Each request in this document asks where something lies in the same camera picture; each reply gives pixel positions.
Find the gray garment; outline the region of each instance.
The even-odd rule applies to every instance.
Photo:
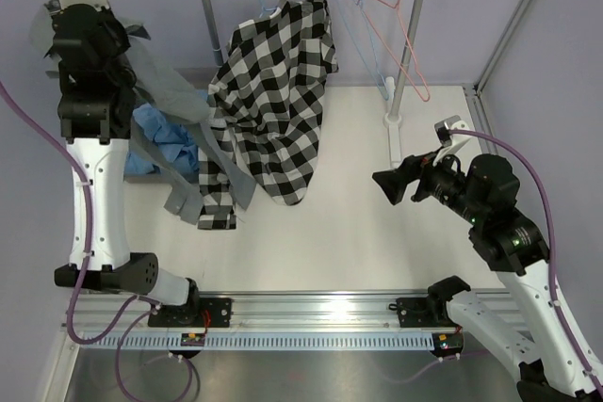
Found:
[[[188,129],[197,146],[228,175],[233,199],[246,209],[252,201],[255,180],[221,151],[205,123],[209,116],[206,101],[166,61],[152,55],[138,38],[134,38],[149,38],[140,22],[125,18],[119,20],[130,37],[131,47],[125,55],[138,79],[136,92],[140,102],[148,102],[160,110],[168,121],[182,124]],[[53,37],[50,13],[42,6],[30,27],[29,40],[44,56],[51,57],[58,64],[57,56],[52,55]],[[51,77],[56,73],[48,72]],[[198,223],[204,207],[199,186],[189,183],[178,173],[157,146],[146,138],[134,119],[130,150],[164,170],[164,177],[172,187],[164,207],[187,223]]]

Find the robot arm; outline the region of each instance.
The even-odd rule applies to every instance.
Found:
[[[131,252],[125,236],[123,170],[136,103],[136,75],[125,56],[130,47],[126,31],[107,0],[58,1],[52,52],[60,57],[61,135],[85,171],[92,195],[92,249],[83,287],[144,295],[164,305],[188,307],[178,313],[194,317],[200,312],[194,281],[162,269],[152,253]],[[81,185],[74,172],[73,249],[69,264],[55,271],[55,283],[64,287],[75,285],[86,257]]]
[[[486,346],[512,375],[524,401],[601,400],[553,303],[562,307],[593,374],[602,375],[603,365],[582,335],[561,289],[559,300],[551,300],[549,250],[536,225],[515,207],[519,181],[511,165],[503,157],[482,154],[473,159],[465,175],[453,153],[466,138],[451,135],[450,129],[468,127],[459,117],[436,124],[443,144],[440,150],[409,156],[398,169],[374,173],[373,179],[392,204],[400,202],[406,186],[418,180],[412,201],[435,197],[472,225],[469,239],[475,251],[511,293],[533,342],[482,305],[458,278],[430,287],[428,306]]]

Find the blue cloth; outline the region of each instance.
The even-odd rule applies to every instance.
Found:
[[[183,175],[199,173],[197,145],[184,126],[169,123],[163,114],[149,104],[134,110],[134,120],[144,135],[157,145],[159,150]],[[125,174],[148,174],[160,168],[143,160],[135,153],[128,153]]]

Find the plaid shirt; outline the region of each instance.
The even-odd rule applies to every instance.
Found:
[[[210,125],[235,160],[280,204],[303,199],[318,160],[322,97],[337,71],[326,0],[281,0],[269,17],[241,24],[209,86]],[[228,178],[200,152],[200,229],[234,229]]]

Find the metal post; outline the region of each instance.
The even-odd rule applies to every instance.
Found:
[[[218,36],[218,27],[216,26],[216,17],[214,16],[214,9],[211,6],[211,0],[201,0],[204,4],[205,20],[207,21],[207,30],[209,31],[209,39],[211,40],[211,47],[214,51],[214,59],[218,66],[224,64],[224,57],[222,56],[222,50],[220,47],[220,37]]]
[[[511,42],[511,39],[515,34],[515,31],[526,16],[526,12],[528,11],[528,8],[530,7],[532,1],[533,0],[520,0],[517,4],[517,7],[515,7],[515,11],[511,16],[511,19],[509,20],[504,31],[502,32],[502,35],[498,40],[494,52],[488,59],[486,67],[484,68],[483,72],[480,75],[480,78],[476,83],[476,91],[478,92],[478,96],[483,93],[483,88],[488,83],[492,72],[494,72],[494,69],[497,67],[498,62],[500,61],[507,47],[509,47],[509,43]]]
[[[413,2],[413,10],[411,12],[411,20],[408,23],[408,41],[404,44],[402,53],[402,68],[408,72],[408,67],[411,62],[410,48],[415,44],[416,29],[418,28],[418,18],[423,7],[423,0],[415,0]],[[404,93],[404,84],[406,83],[406,73],[403,70],[399,71],[398,82],[396,83],[396,91],[394,92],[394,101],[392,102],[387,118],[390,121],[397,121],[399,118],[399,108],[402,102],[402,94]]]

